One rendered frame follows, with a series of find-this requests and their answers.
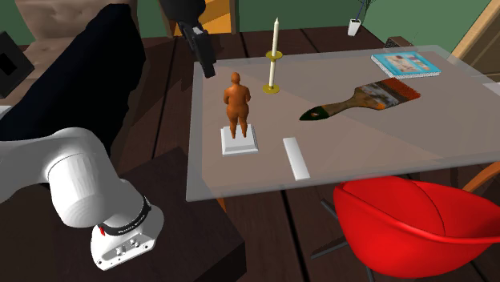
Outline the orange figure on white base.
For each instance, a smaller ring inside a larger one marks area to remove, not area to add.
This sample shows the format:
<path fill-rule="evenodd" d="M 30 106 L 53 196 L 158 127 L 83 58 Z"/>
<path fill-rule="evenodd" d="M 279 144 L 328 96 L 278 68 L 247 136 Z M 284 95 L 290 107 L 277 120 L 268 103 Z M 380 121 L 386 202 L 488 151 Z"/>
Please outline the orange figure on white base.
<path fill-rule="evenodd" d="M 240 84 L 240 75 L 233 72 L 232 85 L 224 90 L 224 103 L 229 125 L 220 129 L 223 156 L 245 155 L 259 151 L 255 129 L 248 123 L 250 90 Z"/>

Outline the white candle in gold holder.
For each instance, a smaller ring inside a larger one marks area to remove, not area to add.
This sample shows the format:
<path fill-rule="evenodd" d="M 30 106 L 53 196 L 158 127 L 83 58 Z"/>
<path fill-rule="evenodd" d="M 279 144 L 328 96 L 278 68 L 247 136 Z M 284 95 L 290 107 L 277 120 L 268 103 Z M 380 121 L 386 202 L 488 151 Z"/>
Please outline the white candle in gold holder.
<path fill-rule="evenodd" d="M 282 53 L 277 50 L 279 38 L 279 18 L 276 18 L 272 33 L 272 49 L 266 53 L 266 57 L 270 60 L 268 83 L 263 86 L 263 92 L 266 94 L 276 94 L 279 92 L 279 87 L 275 84 L 276 61 L 282 58 Z"/>

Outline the beige sofa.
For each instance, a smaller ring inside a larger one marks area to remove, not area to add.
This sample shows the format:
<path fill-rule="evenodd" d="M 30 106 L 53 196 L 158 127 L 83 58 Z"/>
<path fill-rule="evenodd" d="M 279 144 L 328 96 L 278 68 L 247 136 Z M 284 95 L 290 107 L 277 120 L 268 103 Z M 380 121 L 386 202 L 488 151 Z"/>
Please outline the beige sofa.
<path fill-rule="evenodd" d="M 137 22 L 138 0 L 14 0 L 27 28 L 34 36 L 24 55 L 34 70 L 4 99 L 0 108 L 13 106 L 55 59 L 82 32 L 88 22 L 108 4 L 128 4 Z"/>

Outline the white flat bar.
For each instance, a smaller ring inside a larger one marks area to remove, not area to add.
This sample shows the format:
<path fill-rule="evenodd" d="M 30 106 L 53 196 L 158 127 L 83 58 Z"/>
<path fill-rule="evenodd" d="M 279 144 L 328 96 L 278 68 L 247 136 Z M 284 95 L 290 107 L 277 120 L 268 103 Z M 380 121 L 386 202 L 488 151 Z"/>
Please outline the white flat bar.
<path fill-rule="evenodd" d="M 295 137 L 283 138 L 284 148 L 296 181 L 310 178 L 308 168 Z"/>

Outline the white vase with plant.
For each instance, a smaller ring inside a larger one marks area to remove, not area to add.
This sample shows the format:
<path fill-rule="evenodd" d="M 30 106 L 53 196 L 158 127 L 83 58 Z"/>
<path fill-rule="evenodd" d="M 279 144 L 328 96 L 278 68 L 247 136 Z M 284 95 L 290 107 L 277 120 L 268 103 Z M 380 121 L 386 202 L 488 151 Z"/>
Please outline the white vase with plant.
<path fill-rule="evenodd" d="M 362 24 L 362 19 L 361 19 L 361 14 L 366 14 L 368 11 L 368 8 L 372 5 L 373 2 L 376 0 L 359 0 L 361 2 L 361 6 L 357 12 L 357 15 L 355 18 L 351 18 L 349 20 L 349 25 L 347 29 L 347 35 L 350 37 L 354 37 L 361 24 Z"/>

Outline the paintbrush with brown bristles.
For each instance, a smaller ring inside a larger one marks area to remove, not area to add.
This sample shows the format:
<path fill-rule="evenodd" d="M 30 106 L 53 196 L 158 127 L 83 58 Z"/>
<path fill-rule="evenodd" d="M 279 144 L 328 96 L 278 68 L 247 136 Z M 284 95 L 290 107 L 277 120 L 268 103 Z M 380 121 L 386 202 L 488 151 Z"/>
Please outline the paintbrush with brown bristles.
<path fill-rule="evenodd" d="M 328 119 L 350 108 L 363 107 L 377 111 L 395 107 L 421 97 L 421 94 L 396 78 L 384 79 L 356 87 L 353 96 L 339 103 L 313 107 L 303 113 L 300 121 Z"/>

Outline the blue book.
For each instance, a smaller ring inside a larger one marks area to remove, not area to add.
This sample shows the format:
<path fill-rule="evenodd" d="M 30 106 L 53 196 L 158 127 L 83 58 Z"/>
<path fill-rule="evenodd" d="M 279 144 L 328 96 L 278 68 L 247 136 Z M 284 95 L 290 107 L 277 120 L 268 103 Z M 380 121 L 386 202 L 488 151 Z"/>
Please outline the blue book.
<path fill-rule="evenodd" d="M 441 70 L 415 51 L 373 54 L 371 60 L 390 78 L 412 79 L 439 76 Z"/>

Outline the glass table with wooden legs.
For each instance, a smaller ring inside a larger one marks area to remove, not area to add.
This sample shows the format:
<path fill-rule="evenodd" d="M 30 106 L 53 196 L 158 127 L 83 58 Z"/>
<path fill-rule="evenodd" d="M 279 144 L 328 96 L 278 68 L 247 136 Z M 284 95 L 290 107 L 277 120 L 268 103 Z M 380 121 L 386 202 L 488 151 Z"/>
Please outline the glass table with wooden legs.
<path fill-rule="evenodd" d="M 270 67 L 265 57 L 220 60 L 209 79 L 195 65 L 187 200 L 499 161 L 500 83 L 439 46 L 418 52 L 442 71 L 407 80 L 420 98 L 382 111 L 348 109 L 320 121 L 299 118 L 385 78 L 371 50 L 287 55 L 277 63 L 280 90 L 274 95 L 263 92 Z M 233 72 L 251 92 L 255 154 L 222 155 L 220 129 L 228 125 L 223 96 Z M 283 143 L 288 137 L 296 138 L 309 179 L 294 179 Z"/>

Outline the red shell chair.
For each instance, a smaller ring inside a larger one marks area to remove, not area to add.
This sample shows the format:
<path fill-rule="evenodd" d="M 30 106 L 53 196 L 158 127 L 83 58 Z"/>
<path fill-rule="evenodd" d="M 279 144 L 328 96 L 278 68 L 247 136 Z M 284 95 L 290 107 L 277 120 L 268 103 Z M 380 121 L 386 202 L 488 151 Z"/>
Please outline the red shell chair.
<path fill-rule="evenodd" d="M 468 191 L 387 176 L 343 182 L 322 205 L 343 236 L 313 258 L 350 246 L 367 268 L 397 278 L 441 275 L 500 244 L 500 207 Z"/>

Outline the wooden door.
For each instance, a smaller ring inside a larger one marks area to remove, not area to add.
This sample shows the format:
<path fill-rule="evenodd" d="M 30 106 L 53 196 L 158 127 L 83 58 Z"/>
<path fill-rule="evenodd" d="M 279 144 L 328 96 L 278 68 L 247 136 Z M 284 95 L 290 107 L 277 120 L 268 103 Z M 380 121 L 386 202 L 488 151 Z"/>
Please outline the wooden door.
<path fill-rule="evenodd" d="M 491 0 L 452 55 L 500 83 L 500 0 Z"/>

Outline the black box frame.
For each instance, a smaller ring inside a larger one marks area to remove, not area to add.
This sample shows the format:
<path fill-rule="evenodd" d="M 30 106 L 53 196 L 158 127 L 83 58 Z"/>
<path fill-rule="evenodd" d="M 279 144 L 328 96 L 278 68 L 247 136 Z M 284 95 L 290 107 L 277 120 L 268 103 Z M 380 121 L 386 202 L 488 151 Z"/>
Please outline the black box frame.
<path fill-rule="evenodd" d="M 34 65 L 8 35 L 0 32 L 0 99 L 10 93 L 34 70 Z"/>

